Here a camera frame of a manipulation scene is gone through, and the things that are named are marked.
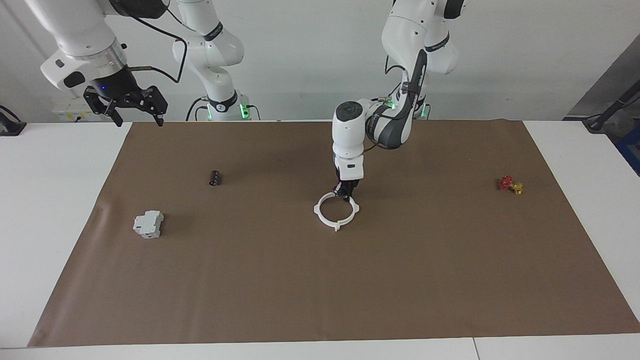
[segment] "brown mat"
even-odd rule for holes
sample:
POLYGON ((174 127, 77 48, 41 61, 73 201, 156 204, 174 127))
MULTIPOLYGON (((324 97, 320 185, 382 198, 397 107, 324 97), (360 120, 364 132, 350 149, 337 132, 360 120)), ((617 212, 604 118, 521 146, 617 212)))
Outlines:
POLYGON ((329 123, 134 124, 29 346, 640 332, 522 123, 416 123, 367 153, 338 233, 312 211, 331 144, 329 123), (131 229, 150 209, 157 240, 131 229))

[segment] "robotic arm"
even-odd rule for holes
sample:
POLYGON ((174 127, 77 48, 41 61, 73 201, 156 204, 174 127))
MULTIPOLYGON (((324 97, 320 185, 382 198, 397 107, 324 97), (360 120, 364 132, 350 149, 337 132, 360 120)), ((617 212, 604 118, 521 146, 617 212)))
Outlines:
POLYGON ((465 0, 394 0, 382 44, 398 64, 392 68, 402 70, 402 80, 391 97, 348 101, 335 110, 335 195, 348 201, 364 177, 365 136, 388 150, 407 141, 413 119, 424 109, 426 71, 448 74, 458 64, 446 20, 459 17, 465 7, 465 0))
MULTIPOLYGON (((178 0, 185 27, 199 33, 185 37, 186 65, 207 90, 209 113, 214 120, 243 120, 250 117, 248 98, 238 93, 231 75, 222 67, 239 64, 244 58, 240 40, 226 30, 208 0, 178 0)), ((173 56, 181 61, 184 44, 173 43, 173 56)))
POLYGON ((167 103, 157 87, 141 89, 127 67, 127 58, 105 14, 135 18, 160 17, 163 0, 26 0, 42 26, 56 39, 58 51, 40 69, 61 90, 77 93, 89 81, 84 99, 96 114, 122 117, 116 108, 137 108, 163 125, 167 103))

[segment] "white ring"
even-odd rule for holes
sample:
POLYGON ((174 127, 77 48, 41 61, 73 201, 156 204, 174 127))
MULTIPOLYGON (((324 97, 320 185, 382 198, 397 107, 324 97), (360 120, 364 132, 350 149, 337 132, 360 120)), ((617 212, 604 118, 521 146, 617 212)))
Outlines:
POLYGON ((349 203, 351 204, 351 208, 353 209, 353 212, 351 213, 351 215, 349 215, 347 218, 343 220, 338 220, 336 222, 329 221, 320 212, 320 205, 322 205, 322 203, 325 202, 327 199, 331 199, 332 197, 336 197, 336 196, 337 195, 335 195, 333 192, 330 192, 325 194, 323 197, 321 197, 317 205, 314 206, 314 213, 318 215, 318 217, 320 218, 320 221, 322 221, 325 225, 330 226, 334 228, 336 231, 338 231, 340 230, 340 226, 346 225, 353 220, 353 217, 356 216, 356 213, 360 211, 360 206, 356 204, 355 200, 353 200, 352 197, 349 197, 349 203))

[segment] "white table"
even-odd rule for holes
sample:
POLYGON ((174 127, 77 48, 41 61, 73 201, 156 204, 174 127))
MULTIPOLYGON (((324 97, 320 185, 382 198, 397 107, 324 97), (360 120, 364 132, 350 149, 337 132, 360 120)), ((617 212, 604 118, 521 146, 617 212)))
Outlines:
MULTIPOLYGON (((640 178, 580 123, 525 125, 640 318, 640 178)), ((640 359, 640 334, 22 348, 130 126, 30 124, 0 138, 0 359, 640 359)))

